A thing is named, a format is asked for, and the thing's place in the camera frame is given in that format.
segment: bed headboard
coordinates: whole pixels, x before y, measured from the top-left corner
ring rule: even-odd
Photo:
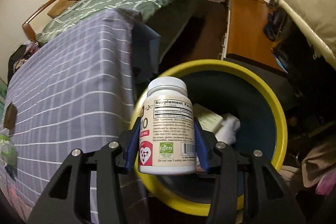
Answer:
[[[47,7],[49,7],[51,4],[53,4],[55,1],[57,0],[50,0],[48,1],[46,4],[42,5],[39,9],[37,9],[37,11],[32,14],[23,24],[22,24],[22,29],[25,32],[25,34],[27,35],[27,37],[30,40],[36,41],[36,33],[33,30],[32,26],[31,26],[31,21],[33,19],[35,19],[37,17],[37,15],[41,14],[42,11],[44,11]]]

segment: white bottle cap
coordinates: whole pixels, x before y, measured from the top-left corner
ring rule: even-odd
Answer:
[[[187,96],[187,86],[186,84],[176,77],[172,76],[162,76],[154,79],[148,85],[148,92],[147,95],[152,94],[156,88],[169,88],[170,87],[177,87],[182,90],[185,96]]]

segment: yellow bin rim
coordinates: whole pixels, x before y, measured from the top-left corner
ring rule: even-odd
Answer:
[[[255,73],[250,70],[228,62],[221,60],[212,60],[212,59],[204,59],[204,60],[195,60],[186,63],[182,63],[177,65],[167,71],[165,71],[161,76],[174,76],[181,78],[185,75],[189,75],[191,73],[205,71],[205,70],[217,70],[221,72],[226,72],[230,74],[234,74],[247,82],[253,85],[266,99],[268,105],[270,106],[275,124],[277,129],[277,138],[276,145],[272,157],[272,165],[274,168],[279,171],[282,163],[285,158],[286,149],[287,149],[287,125],[285,114],[280,105],[280,102],[271,88]],[[147,97],[147,89],[142,93],[139,100],[137,101],[131,118],[130,128],[133,127],[135,120],[141,114],[142,104]],[[209,203],[196,203],[193,201],[189,201],[183,199],[166,187],[158,180],[155,175],[142,174],[138,171],[138,160],[136,159],[134,164],[135,172],[138,177],[142,180],[143,184],[151,192],[154,196],[156,196],[160,201],[164,204],[173,208],[177,211],[180,211],[185,214],[196,215],[196,216],[207,216],[210,210]],[[242,209],[244,205],[244,195],[241,195],[237,198],[237,209]]]

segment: blue gripper pad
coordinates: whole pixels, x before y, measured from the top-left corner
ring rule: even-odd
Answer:
[[[199,163],[203,170],[207,173],[210,170],[210,165],[209,165],[209,158],[208,158],[208,151],[206,149],[206,145],[204,143],[204,140],[201,136],[199,128],[199,123],[194,121],[194,128],[195,128],[195,143],[196,143],[196,154],[199,159]]]
[[[139,150],[139,134],[140,134],[141,120],[138,119],[137,121],[138,122],[136,122],[132,128],[132,131],[134,133],[133,133],[131,143],[129,144],[127,148],[128,153],[127,153],[127,159],[126,159],[126,165],[125,165],[127,172],[132,170],[134,166],[135,158],[137,157],[138,150]]]

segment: bottle label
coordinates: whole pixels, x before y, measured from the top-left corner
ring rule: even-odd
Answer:
[[[146,99],[141,111],[139,165],[195,165],[193,106],[175,99]]]

